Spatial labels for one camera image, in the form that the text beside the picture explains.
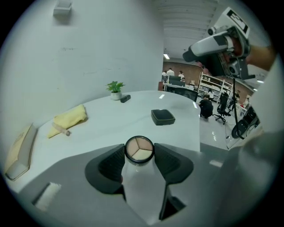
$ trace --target brown wall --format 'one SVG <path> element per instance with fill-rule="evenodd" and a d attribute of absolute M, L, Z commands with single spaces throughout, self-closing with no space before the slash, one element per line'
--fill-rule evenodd
<path fill-rule="evenodd" d="M 164 62 L 163 71 L 165 70 L 168 71 L 169 68 L 172 68 L 176 76 L 179 75 L 179 71 L 181 70 L 183 72 L 183 75 L 185 76 L 185 82 L 188 84 L 191 80 L 195 80 L 195 85 L 198 85 L 199 75 L 203 71 L 198 66 L 182 64 L 182 63 Z M 225 80 L 226 82 L 233 84 L 233 80 L 231 78 L 227 78 L 225 76 L 217 76 L 216 78 L 220 80 Z M 252 96 L 253 94 L 253 92 L 250 89 L 243 86 L 242 84 L 239 84 L 238 82 L 236 82 L 236 90 L 240 90 L 240 100 L 239 100 L 240 104 L 244 103 L 247 95 Z"/>
<path fill-rule="evenodd" d="M 220 79 L 220 80 L 225 80 L 225 82 L 231 83 L 233 84 L 233 79 L 225 77 L 225 76 L 217 76 L 216 78 Z M 236 82 L 236 91 L 239 90 L 240 93 L 240 100 L 239 103 L 242 105 L 245 101 L 245 98 L 247 97 L 247 95 L 252 96 L 253 91 L 251 91 L 250 89 L 248 89 L 247 87 L 245 87 L 244 85 Z"/>
<path fill-rule="evenodd" d="M 179 71 L 181 70 L 183 72 L 183 75 L 185 76 L 186 84 L 189 84 L 191 80 L 194 80 L 195 85 L 198 85 L 199 75 L 203 71 L 198 66 L 192 66 L 182 63 L 164 62 L 163 71 L 168 71 L 169 68 L 172 68 L 175 76 L 178 76 Z"/>

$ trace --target round makeup compact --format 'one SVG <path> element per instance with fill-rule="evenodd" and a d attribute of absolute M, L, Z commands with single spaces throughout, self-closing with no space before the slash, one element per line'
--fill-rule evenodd
<path fill-rule="evenodd" d="M 154 145 L 146 137 L 135 136 L 126 142 L 124 153 L 135 164 L 143 164 L 154 156 Z"/>

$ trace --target yellow towel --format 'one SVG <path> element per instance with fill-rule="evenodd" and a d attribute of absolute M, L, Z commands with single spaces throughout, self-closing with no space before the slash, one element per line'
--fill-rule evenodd
<path fill-rule="evenodd" d="M 65 129 L 68 129 L 76 125 L 79 121 L 85 120 L 86 118 L 87 114 L 85 111 L 85 107 L 81 104 L 66 113 L 62 113 L 60 115 L 55 116 L 53 122 Z M 59 133 L 60 131 L 52 127 L 47 137 L 51 138 Z"/>

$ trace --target black compact rim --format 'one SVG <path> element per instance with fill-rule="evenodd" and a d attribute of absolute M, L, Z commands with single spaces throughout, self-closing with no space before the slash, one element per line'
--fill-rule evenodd
<path fill-rule="evenodd" d="M 127 152 L 127 145 L 128 145 L 128 143 L 129 143 L 131 140 L 133 140 L 134 138 L 142 138 L 142 139 L 146 139 L 147 141 L 150 142 L 150 144 L 152 145 L 153 150 L 152 150 L 151 155 L 150 155 L 148 158 L 143 159 L 143 160 L 136 160 L 136 159 L 132 158 L 132 157 L 128 154 L 128 152 Z M 148 162 L 148 161 L 150 161 L 150 160 L 152 159 L 152 157 L 153 157 L 154 154 L 155 154 L 155 147 L 154 147 L 154 144 L 152 143 L 152 141 L 151 141 L 150 139 L 148 139 L 147 137 L 144 137 L 144 136 L 134 136 L 134 137 L 131 137 L 131 138 L 125 143 L 125 146 L 124 146 L 124 154 L 125 154 L 125 156 L 126 156 L 129 160 L 131 160 L 132 162 L 137 163 L 137 164 L 143 164 L 143 163 L 146 163 L 146 162 Z"/>

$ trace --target floor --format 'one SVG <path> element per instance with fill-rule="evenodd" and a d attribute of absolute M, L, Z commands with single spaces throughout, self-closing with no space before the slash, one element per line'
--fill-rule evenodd
<path fill-rule="evenodd" d="M 198 97 L 196 103 L 199 103 L 201 98 Z M 214 109 L 213 114 L 218 114 L 216 102 L 212 102 Z M 226 136 L 231 134 L 233 127 L 235 126 L 235 118 L 233 112 L 230 112 L 231 116 L 226 116 L 227 122 L 223 125 L 223 121 L 219 119 L 216 121 L 216 116 L 211 116 L 207 119 L 200 118 L 200 142 L 211 146 L 215 146 L 221 149 L 228 150 L 226 144 Z"/>

